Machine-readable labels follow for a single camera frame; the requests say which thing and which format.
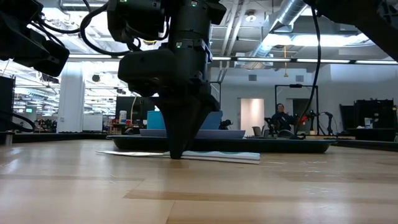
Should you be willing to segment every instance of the ventilation duct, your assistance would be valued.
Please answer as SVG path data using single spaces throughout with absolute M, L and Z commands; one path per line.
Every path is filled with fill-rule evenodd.
M 284 26 L 292 26 L 297 18 L 303 13 L 306 8 L 303 0 L 284 0 L 280 6 L 280 10 L 268 15 L 263 25 L 264 40 L 253 50 L 252 57 L 265 57 L 275 46 L 267 43 L 266 37 L 269 32 L 280 29 Z M 246 69 L 259 69 L 265 68 L 261 62 L 248 62 L 243 68 Z

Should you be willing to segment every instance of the person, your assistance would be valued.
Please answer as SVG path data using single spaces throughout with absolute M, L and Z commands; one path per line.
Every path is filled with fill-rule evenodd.
M 292 127 L 290 127 L 291 124 L 294 124 L 294 118 L 285 113 L 285 106 L 282 103 L 278 103 L 277 112 L 271 118 L 271 125 L 278 131 L 290 131 L 292 129 Z

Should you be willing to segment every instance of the white column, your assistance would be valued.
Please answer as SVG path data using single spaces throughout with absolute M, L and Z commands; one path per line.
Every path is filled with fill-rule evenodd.
M 85 104 L 83 63 L 68 62 L 61 74 L 57 132 L 82 132 Z

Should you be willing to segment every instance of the blue object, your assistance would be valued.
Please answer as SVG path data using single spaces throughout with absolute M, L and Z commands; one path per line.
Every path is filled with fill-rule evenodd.
M 220 126 L 222 111 L 210 112 L 205 122 L 200 127 L 201 130 L 217 130 Z M 160 111 L 148 111 L 147 129 L 166 129 L 162 113 Z

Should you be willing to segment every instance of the black tray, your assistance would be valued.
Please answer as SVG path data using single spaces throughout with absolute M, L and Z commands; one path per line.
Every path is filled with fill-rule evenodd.
M 165 152 L 166 138 L 132 136 L 108 136 L 120 150 Z M 196 139 L 192 151 L 220 152 L 278 152 L 324 153 L 335 140 L 287 140 L 287 139 Z

